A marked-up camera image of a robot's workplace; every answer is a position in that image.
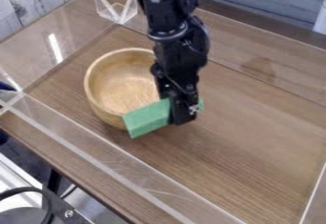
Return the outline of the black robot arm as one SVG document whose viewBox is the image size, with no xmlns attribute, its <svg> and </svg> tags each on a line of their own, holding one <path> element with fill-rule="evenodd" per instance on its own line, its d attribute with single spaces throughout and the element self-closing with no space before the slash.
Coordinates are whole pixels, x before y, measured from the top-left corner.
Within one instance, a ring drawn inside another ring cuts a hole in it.
<svg viewBox="0 0 326 224">
<path fill-rule="evenodd" d="M 199 0 L 137 0 L 148 23 L 155 61 L 149 72 L 159 96 L 171 102 L 169 122 L 196 118 L 199 72 L 207 64 L 209 40 L 193 14 Z"/>
</svg>

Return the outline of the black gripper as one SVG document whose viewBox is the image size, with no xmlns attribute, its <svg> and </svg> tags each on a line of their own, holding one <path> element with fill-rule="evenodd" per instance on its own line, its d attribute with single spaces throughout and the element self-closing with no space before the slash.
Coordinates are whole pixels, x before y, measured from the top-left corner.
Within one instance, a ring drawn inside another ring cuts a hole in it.
<svg viewBox="0 0 326 224">
<path fill-rule="evenodd" d="M 201 109 L 199 71 L 207 64 L 208 33 L 201 21 L 149 25 L 155 61 L 151 74 L 160 99 L 169 99 L 169 123 L 181 125 L 196 119 Z"/>
</svg>

